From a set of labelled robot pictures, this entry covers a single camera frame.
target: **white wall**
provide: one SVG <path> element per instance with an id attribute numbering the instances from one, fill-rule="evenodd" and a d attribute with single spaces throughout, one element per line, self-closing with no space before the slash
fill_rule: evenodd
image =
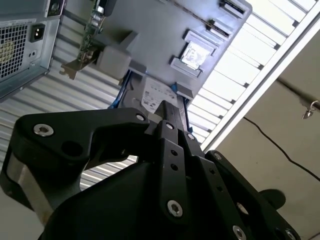
<path id="1" fill-rule="evenodd" d="M 43 231 L 36 214 L 0 190 L 0 239 L 37 240 Z"/>

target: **gray plastic housing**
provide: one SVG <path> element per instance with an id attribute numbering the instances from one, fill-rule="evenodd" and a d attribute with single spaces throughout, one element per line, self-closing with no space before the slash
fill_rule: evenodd
<path id="1" fill-rule="evenodd" d="M 118 0 L 103 24 L 103 33 L 120 43 L 131 31 L 138 33 L 131 50 L 132 59 L 147 68 L 147 74 L 167 86 L 179 83 L 195 96 L 227 50 L 252 7 L 244 0 L 176 0 L 202 21 L 165 0 Z M 237 6 L 240 12 L 232 8 Z M 199 69 L 181 61 L 191 42 L 211 50 Z"/>

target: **silver screw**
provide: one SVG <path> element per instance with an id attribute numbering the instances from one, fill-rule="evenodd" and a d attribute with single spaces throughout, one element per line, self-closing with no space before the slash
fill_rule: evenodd
<path id="1" fill-rule="evenodd" d="M 232 230 L 238 240 L 247 240 L 245 232 L 239 226 L 234 225 Z"/>
<path id="2" fill-rule="evenodd" d="M 218 154 L 218 153 L 214 153 L 214 156 L 216 157 L 216 159 L 218 159 L 218 160 L 221 160 L 222 159 L 222 157 Z"/>
<path id="3" fill-rule="evenodd" d="M 183 214 L 182 207 L 175 200 L 170 200 L 167 203 L 169 213 L 175 218 L 181 218 Z"/>
<path id="4" fill-rule="evenodd" d="M 168 127 L 168 129 L 174 129 L 174 126 L 172 126 L 170 123 L 167 123 L 166 126 Z"/>
<path id="5" fill-rule="evenodd" d="M 43 123 L 35 125 L 33 127 L 33 131 L 35 134 L 37 134 L 41 137 L 49 137 L 52 134 L 54 134 L 54 132 L 55 132 L 51 126 L 49 126 L 47 124 L 43 124 Z"/>
<path id="6" fill-rule="evenodd" d="M 286 234 L 288 234 L 290 239 L 296 240 L 295 236 L 288 229 L 286 229 L 285 232 L 286 232 Z"/>
<path id="7" fill-rule="evenodd" d="M 188 138 L 190 138 L 191 140 L 195 140 L 196 138 L 191 134 L 191 133 L 188 133 Z"/>
<path id="8" fill-rule="evenodd" d="M 140 121 L 144 121 L 145 120 L 145 117 L 140 115 L 140 114 L 137 114 L 135 115 L 137 119 L 139 119 Z"/>

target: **black cable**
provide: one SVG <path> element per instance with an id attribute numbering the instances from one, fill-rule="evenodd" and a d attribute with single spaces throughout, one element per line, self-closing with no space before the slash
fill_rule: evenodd
<path id="1" fill-rule="evenodd" d="M 312 177 L 314 177 L 315 179 L 317 179 L 320 182 L 320 177 L 318 177 L 317 175 L 315 175 L 312 171 L 310 171 L 309 169 L 305 168 L 304 166 L 300 165 L 299 163 L 293 161 L 288 154 L 275 142 L 273 141 L 268 135 L 266 135 L 262 129 L 253 121 L 251 121 L 250 119 L 243 117 L 243 119 L 247 120 L 249 123 L 251 123 L 252 125 L 254 125 L 259 132 L 265 136 L 265 138 L 267 138 L 271 143 L 273 143 L 282 153 L 283 155 L 285 155 L 285 157 L 288 159 L 288 161 L 294 165 L 296 165 L 297 167 L 301 168 L 302 170 L 306 171 L 308 174 L 310 174 Z"/>

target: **screw hole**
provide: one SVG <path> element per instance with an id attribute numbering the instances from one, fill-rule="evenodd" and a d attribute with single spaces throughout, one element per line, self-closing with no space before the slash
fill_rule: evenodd
<path id="1" fill-rule="evenodd" d="M 79 157 L 83 152 L 83 147 L 74 141 L 65 141 L 61 146 L 62 152 L 71 157 Z"/>
<path id="2" fill-rule="evenodd" d="M 178 156 L 178 153 L 175 150 L 171 150 L 173 156 Z"/>
<path id="3" fill-rule="evenodd" d="M 170 165 L 173 171 L 178 171 L 178 167 L 175 164 Z"/>
<path id="4" fill-rule="evenodd" d="M 40 127 L 39 130 L 40 130 L 41 133 L 47 133 L 47 132 L 49 132 L 49 129 L 46 128 L 46 127 L 44 127 L 44 126 Z"/>
<path id="5" fill-rule="evenodd" d="M 239 229 L 236 230 L 236 233 L 238 234 L 238 236 L 239 236 L 240 238 L 243 237 L 242 232 L 241 232 Z"/>

